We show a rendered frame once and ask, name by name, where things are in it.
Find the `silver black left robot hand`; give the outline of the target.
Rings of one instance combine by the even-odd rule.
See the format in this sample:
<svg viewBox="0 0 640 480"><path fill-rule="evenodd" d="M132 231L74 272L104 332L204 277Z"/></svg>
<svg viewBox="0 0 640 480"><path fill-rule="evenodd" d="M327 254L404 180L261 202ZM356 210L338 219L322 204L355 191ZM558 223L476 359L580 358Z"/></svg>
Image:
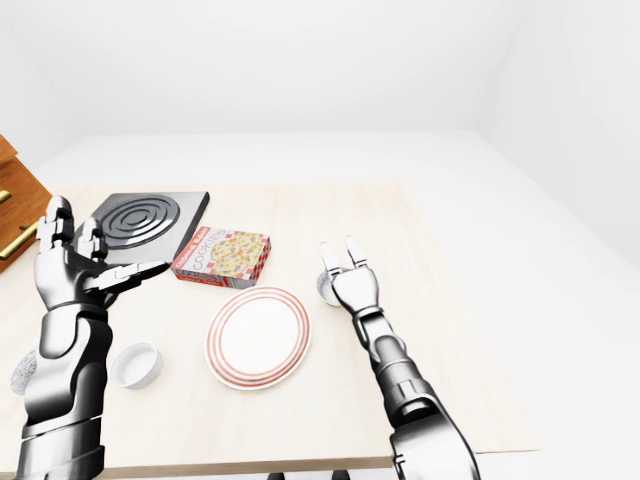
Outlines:
<svg viewBox="0 0 640 480"><path fill-rule="evenodd" d="M90 217L76 235L71 204L60 195L49 201L37 238L35 283L49 311L76 303L107 309L119 294L169 268L163 261L109 266L101 224Z"/></svg>

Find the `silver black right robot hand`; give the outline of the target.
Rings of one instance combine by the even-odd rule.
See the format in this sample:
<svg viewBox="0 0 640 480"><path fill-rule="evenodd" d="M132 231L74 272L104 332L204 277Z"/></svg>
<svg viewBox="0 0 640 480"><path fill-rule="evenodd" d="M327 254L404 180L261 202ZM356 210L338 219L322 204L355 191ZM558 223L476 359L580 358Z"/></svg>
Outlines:
<svg viewBox="0 0 640 480"><path fill-rule="evenodd" d="M379 312L378 282L374 271L367 265L364 250L351 235L345 237L345 245L353 263L352 269L343 269L330 245L320 243L320 255L337 300L354 318Z"/></svg>

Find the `flat dark stove plate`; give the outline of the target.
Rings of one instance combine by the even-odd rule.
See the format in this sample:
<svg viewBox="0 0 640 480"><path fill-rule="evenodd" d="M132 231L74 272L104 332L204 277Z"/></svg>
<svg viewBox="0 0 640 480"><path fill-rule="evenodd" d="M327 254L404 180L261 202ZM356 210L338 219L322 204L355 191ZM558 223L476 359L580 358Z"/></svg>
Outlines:
<svg viewBox="0 0 640 480"><path fill-rule="evenodd" d="M209 193L114 193L92 213L108 246L106 263L172 263L193 236Z"/></svg>

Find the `white plate with red rings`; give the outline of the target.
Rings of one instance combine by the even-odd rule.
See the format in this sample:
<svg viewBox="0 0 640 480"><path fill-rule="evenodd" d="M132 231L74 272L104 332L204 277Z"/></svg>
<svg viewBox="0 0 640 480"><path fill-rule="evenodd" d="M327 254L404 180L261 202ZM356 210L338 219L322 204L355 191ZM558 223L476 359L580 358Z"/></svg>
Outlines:
<svg viewBox="0 0 640 480"><path fill-rule="evenodd" d="M311 338L311 318L296 295L256 286L235 294L218 309L206 333L205 359L226 386L259 390L291 375Z"/></svg>

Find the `small white ramekin bowl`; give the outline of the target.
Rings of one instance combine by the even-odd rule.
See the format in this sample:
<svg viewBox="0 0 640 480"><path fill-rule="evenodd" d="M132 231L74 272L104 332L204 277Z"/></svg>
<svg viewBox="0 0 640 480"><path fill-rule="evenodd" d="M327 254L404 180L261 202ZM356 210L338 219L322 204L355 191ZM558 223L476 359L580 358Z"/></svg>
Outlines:
<svg viewBox="0 0 640 480"><path fill-rule="evenodd" d="M120 388L140 389L159 375L163 357L155 345L137 342L122 350L112 363L110 381Z"/></svg>

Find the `wooden cabinet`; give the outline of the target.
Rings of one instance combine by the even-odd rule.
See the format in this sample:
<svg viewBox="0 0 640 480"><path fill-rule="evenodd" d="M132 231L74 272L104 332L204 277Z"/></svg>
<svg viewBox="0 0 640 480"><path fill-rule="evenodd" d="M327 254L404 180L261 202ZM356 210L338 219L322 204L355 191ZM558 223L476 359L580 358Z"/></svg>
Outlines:
<svg viewBox="0 0 640 480"><path fill-rule="evenodd" d="M0 204L0 250L45 214L51 194L17 158L17 151L0 135L0 190L11 198ZM9 259L0 260L5 271L34 242L35 235Z"/></svg>

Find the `red printed cookie box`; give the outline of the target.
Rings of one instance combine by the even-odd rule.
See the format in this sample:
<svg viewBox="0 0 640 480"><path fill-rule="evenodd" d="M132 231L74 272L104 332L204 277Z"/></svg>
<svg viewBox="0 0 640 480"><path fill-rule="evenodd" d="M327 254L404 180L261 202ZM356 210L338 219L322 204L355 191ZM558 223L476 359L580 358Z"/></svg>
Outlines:
<svg viewBox="0 0 640 480"><path fill-rule="evenodd" d="M268 235L200 227L171 270L180 280L246 289L256 285L271 248Z"/></svg>

